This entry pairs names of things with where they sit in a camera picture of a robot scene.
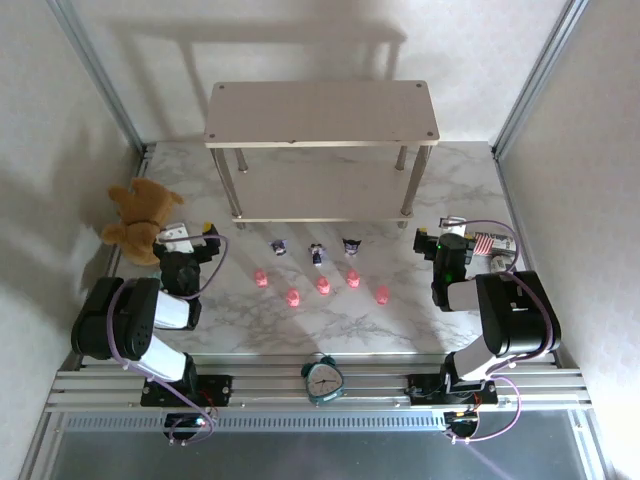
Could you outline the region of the two-tier wooden shelf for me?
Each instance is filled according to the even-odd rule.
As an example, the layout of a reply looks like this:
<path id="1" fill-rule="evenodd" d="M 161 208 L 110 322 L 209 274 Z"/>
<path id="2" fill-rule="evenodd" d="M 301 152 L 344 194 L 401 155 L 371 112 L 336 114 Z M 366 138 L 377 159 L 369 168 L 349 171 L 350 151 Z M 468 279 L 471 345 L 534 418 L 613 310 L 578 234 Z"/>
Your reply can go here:
<path id="1" fill-rule="evenodd" d="M 238 228 L 250 223 L 407 226 L 440 134 L 423 80 L 220 82 L 208 104 L 210 151 Z M 392 147 L 393 164 L 249 166 L 250 149 Z"/>

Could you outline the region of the short newsprint fabric pouch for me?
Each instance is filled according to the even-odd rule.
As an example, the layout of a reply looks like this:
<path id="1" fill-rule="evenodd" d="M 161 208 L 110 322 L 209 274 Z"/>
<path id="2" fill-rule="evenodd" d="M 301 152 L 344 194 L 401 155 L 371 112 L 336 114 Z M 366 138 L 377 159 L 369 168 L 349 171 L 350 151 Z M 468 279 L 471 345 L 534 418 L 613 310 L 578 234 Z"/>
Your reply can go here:
<path id="1" fill-rule="evenodd" d="M 492 250 L 502 255 L 514 256 L 518 250 L 517 242 L 511 235 L 492 233 Z"/>

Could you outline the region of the brown teddy bear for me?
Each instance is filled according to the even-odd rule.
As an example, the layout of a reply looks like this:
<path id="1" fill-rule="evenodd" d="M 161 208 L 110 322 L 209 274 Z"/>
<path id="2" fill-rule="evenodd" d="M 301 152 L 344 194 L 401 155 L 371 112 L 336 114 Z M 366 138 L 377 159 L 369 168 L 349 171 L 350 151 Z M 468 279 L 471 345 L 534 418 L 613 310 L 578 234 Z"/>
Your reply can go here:
<path id="1" fill-rule="evenodd" d="M 108 197 L 117 207 L 119 222 L 103 228 L 102 241 L 118 246 L 135 265 L 157 265 L 160 260 L 153 250 L 156 237 L 167 225 L 173 208 L 184 204 L 183 197 L 141 177 L 134 178 L 130 188 L 111 186 Z"/>

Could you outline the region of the small black circuit board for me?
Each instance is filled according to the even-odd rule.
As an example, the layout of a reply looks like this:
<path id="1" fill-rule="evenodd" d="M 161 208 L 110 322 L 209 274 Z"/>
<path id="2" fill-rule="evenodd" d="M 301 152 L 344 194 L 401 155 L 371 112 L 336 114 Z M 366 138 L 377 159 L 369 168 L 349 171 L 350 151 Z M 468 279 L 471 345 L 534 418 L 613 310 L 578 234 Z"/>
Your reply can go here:
<path id="1" fill-rule="evenodd" d="M 170 443 L 188 443 L 209 432 L 208 422 L 198 413 L 170 413 L 164 420 L 163 434 Z"/>
<path id="2" fill-rule="evenodd" d="M 447 435 L 471 438 L 478 429 L 479 415 L 474 410 L 445 412 L 444 421 L 446 425 L 445 433 Z"/>

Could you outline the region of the teal alarm clock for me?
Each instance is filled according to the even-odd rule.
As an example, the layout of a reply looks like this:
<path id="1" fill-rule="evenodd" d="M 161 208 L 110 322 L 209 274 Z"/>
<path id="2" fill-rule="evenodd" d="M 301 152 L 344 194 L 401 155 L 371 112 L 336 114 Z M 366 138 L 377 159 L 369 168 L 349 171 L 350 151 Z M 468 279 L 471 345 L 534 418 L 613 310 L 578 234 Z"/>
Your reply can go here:
<path id="1" fill-rule="evenodd" d="M 316 407 L 334 401 L 344 394 L 345 379 L 335 359 L 314 352 L 301 367 L 300 375 L 311 404 Z"/>

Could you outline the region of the aluminium side rail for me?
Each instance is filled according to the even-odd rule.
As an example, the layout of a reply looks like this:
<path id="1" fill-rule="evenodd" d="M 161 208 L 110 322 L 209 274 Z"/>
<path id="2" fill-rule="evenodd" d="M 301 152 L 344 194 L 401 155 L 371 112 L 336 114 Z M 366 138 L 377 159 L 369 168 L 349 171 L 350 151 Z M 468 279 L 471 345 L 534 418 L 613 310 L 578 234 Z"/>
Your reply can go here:
<path id="1" fill-rule="evenodd" d="M 144 177 L 146 175 L 146 171 L 148 169 L 149 163 L 153 158 L 154 151 L 156 148 L 155 143 L 145 144 L 143 146 L 142 152 L 139 155 L 138 161 L 136 163 L 136 167 L 134 169 L 134 173 L 132 174 L 132 178 L 134 177 Z M 102 276 L 114 276 L 117 272 L 118 266 L 121 260 L 121 251 L 117 246 L 112 246 L 109 250 L 109 258 L 106 267 L 101 271 Z M 61 370 L 68 371 L 77 371 L 84 367 L 83 364 L 84 357 L 80 354 L 76 354 L 74 351 L 71 351 L 61 366 Z"/>

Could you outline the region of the aluminium rail base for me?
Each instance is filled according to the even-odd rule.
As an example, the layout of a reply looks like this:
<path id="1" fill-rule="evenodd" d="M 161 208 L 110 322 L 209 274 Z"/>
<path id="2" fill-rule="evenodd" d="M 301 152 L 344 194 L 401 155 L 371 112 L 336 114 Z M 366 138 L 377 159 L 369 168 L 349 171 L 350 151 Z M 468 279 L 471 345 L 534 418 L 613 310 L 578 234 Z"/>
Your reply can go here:
<path id="1" fill-rule="evenodd" d="M 437 354 L 338 354 L 338 369 L 345 379 L 345 393 L 330 402 L 336 411 L 409 410 L 404 391 L 408 375 L 438 371 L 444 358 Z M 201 375 L 227 375 L 231 385 L 226 406 L 206 402 L 222 413 L 231 411 L 309 411 L 301 376 L 306 355 L 195 355 Z M 523 362 L 504 372 L 511 382 L 496 386 L 498 401 L 481 404 L 482 411 L 589 409 L 587 385 L 577 368 L 563 368 L 553 355 Z M 149 394 L 144 379 L 123 370 L 113 361 L 86 359 L 76 370 L 60 370 L 45 401 L 48 412 L 128 412 L 145 409 Z"/>

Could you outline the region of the aluminium frame post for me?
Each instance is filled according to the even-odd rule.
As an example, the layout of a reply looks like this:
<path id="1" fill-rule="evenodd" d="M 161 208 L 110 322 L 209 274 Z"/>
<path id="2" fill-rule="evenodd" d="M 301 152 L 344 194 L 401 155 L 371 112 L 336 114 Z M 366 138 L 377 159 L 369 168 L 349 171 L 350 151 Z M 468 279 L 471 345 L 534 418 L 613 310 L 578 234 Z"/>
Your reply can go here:
<path id="1" fill-rule="evenodd" d="M 535 100 L 542 93 L 573 30 L 579 23 L 590 0 L 566 0 L 516 101 L 499 131 L 491 152 L 499 163 L 506 155 L 519 129 L 523 126 Z"/>
<path id="2" fill-rule="evenodd" d="M 62 32 L 69 41 L 87 75 L 107 109 L 124 134 L 128 144 L 144 156 L 146 144 L 142 141 L 136 127 L 129 117 L 125 106 L 105 70 L 84 25 L 72 4 L 72 0 L 45 0 Z"/>

